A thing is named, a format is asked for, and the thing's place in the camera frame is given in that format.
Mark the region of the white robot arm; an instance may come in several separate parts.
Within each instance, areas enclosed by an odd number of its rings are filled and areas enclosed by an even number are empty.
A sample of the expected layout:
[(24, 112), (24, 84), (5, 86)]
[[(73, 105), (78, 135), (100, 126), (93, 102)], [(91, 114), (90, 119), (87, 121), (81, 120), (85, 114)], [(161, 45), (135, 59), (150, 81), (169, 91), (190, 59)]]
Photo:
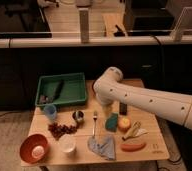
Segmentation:
[(122, 79), (120, 69), (109, 67), (95, 81), (93, 89), (101, 105), (119, 101), (192, 130), (192, 95), (129, 86)]

